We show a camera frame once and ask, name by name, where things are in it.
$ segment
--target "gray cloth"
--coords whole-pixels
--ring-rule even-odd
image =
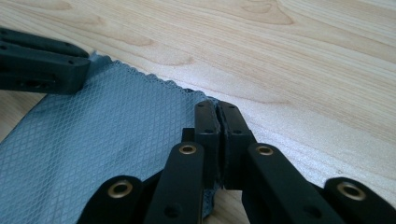
[[[47,95],[0,144],[0,223],[75,223],[109,178],[159,172],[206,99],[93,55],[80,92]]]

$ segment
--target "table surface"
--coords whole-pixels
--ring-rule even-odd
[[[97,50],[237,105],[304,177],[396,205],[396,2],[0,1],[0,25]],[[0,91],[0,140],[44,95]],[[247,223],[220,191],[206,223]]]

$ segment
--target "wood grain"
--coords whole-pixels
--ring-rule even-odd
[[[309,181],[351,177],[396,205],[394,1],[0,1],[0,15],[236,104]],[[0,91],[0,139],[41,97]],[[207,223],[247,222],[218,198]]]

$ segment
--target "black plastic finger segment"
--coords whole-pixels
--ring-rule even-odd
[[[395,223],[396,210],[362,183],[337,177],[326,181],[323,195],[348,223]]]
[[[144,223],[202,222],[204,155],[194,142],[172,148]]]
[[[252,144],[242,202],[251,223],[344,223],[276,148]]]
[[[131,176],[119,175],[107,180],[86,204],[78,224],[128,224],[137,214],[142,182]]]

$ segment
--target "textured fabric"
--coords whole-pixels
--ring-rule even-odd
[[[47,95],[1,143],[0,223],[75,223],[109,178],[160,171],[205,99],[92,56],[80,92]],[[205,193],[205,215],[213,192]]]

